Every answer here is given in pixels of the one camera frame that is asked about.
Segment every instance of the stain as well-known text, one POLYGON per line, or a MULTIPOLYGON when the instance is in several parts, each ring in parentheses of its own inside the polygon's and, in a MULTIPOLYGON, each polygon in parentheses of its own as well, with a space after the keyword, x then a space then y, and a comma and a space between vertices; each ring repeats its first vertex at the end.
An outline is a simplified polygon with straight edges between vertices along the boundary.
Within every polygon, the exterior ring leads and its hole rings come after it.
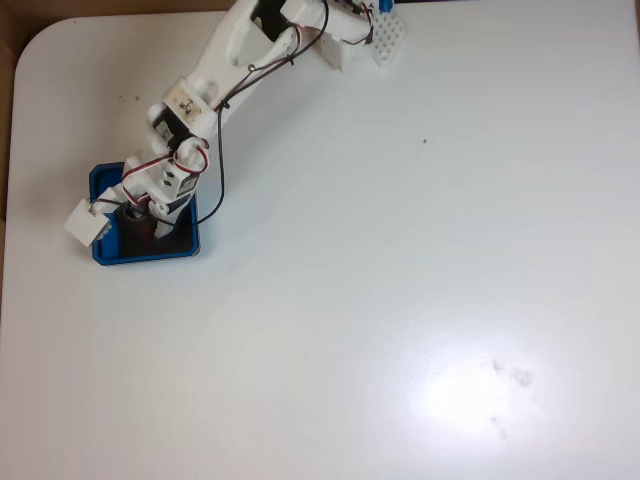
POLYGON ((498 431, 498 434, 502 437, 503 440, 506 441, 509 438, 509 435, 507 434, 507 431, 504 429, 504 427, 501 425, 500 419, 498 417, 491 417, 490 420, 491 420, 491 424, 498 431))
POLYGON ((533 375, 527 370, 516 368, 511 372, 511 378, 522 388, 528 388, 533 383, 533 375))

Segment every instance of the robotic arm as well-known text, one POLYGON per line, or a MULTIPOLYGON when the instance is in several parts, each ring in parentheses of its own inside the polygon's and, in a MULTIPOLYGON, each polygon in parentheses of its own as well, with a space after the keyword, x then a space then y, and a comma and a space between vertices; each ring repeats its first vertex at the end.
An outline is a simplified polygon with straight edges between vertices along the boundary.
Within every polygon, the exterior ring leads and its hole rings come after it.
MULTIPOLYGON (((66 229, 89 246, 110 228, 105 214, 126 206, 132 215, 155 217, 156 238, 169 233, 194 195, 200 175, 209 168, 209 140, 216 130, 221 134, 223 110, 232 114, 258 80, 292 62, 321 36, 331 42, 332 49, 322 49, 325 55, 371 42, 370 10, 347 2, 238 0, 196 67, 147 112, 148 151, 127 158, 121 182, 96 202, 82 200, 66 229), (308 28, 319 33, 304 45, 303 29, 308 28)), ((222 197, 212 214, 221 202, 222 197)))

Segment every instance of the white table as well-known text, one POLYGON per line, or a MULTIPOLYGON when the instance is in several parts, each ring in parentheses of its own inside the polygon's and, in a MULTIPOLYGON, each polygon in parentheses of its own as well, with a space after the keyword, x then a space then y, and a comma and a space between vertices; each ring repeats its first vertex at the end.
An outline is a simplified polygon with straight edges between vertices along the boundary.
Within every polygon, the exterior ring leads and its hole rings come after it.
POLYGON ((62 225, 221 14, 41 33, 16 77, 0 477, 638 478, 633 3, 399 6, 388 72, 309 54, 229 120, 198 257, 114 268, 62 225))

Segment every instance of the blue base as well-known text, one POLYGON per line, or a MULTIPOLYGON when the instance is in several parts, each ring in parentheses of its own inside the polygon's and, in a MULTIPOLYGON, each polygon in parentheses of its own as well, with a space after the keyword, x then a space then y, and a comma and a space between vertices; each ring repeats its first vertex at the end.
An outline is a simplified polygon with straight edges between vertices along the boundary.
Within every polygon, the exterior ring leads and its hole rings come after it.
MULTIPOLYGON (((91 192, 91 201, 94 202, 102 192, 107 188, 113 187, 120 183, 122 179, 122 169, 124 163, 107 163, 97 165, 89 174, 89 190, 91 192)), ((186 250, 175 251, 163 254, 143 255, 137 257, 122 257, 120 255, 120 234, 118 228, 118 219, 116 213, 107 214, 111 221, 112 228, 109 232, 97 242, 93 243, 93 259, 103 266, 119 265, 122 263, 150 262, 153 260, 167 260, 170 258, 193 257, 200 251, 200 235, 198 226, 195 225, 198 219, 198 208, 196 204, 196 196, 194 195, 191 202, 186 207, 191 211, 191 223, 182 229, 187 229, 183 233, 191 235, 193 242, 190 243, 186 250)))

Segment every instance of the red wire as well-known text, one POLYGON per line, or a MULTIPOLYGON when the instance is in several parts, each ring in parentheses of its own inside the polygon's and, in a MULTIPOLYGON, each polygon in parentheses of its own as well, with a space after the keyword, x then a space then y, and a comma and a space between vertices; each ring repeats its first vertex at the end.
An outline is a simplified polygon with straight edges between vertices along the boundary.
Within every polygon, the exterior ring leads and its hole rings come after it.
POLYGON ((132 168, 131 170, 129 170, 127 173, 125 173, 122 176, 122 180, 120 180, 120 183, 122 184, 122 191, 125 193, 125 195, 127 197, 129 197, 129 201, 131 201, 134 205, 140 205, 141 201, 145 198, 145 197, 149 197, 149 195, 147 193, 145 193, 144 195, 142 195, 139 199, 135 199, 133 195, 131 195, 131 193, 129 192, 129 190, 127 190, 127 188, 124 186, 124 181, 127 177, 129 177, 130 175, 133 175, 134 173, 138 173, 142 170, 146 170, 149 167, 153 167, 154 165, 160 163, 162 160, 166 160, 167 158, 171 158, 170 154, 167 154, 163 157, 158 157, 154 160, 151 160, 150 162, 147 163, 143 163, 140 166, 137 166, 136 168, 132 168))
POLYGON ((180 165, 178 163, 178 154, 177 153, 176 153, 176 156, 175 156, 174 165, 176 167, 178 167, 180 170, 182 170, 183 172, 191 173, 193 175, 200 175, 202 172, 207 170, 207 168, 209 168, 209 155, 207 155, 207 153, 200 146, 196 147, 196 149, 198 150, 198 152, 200 152, 200 155, 202 155, 202 158, 204 158, 204 168, 202 170, 191 170, 190 168, 187 168, 184 165, 180 165))

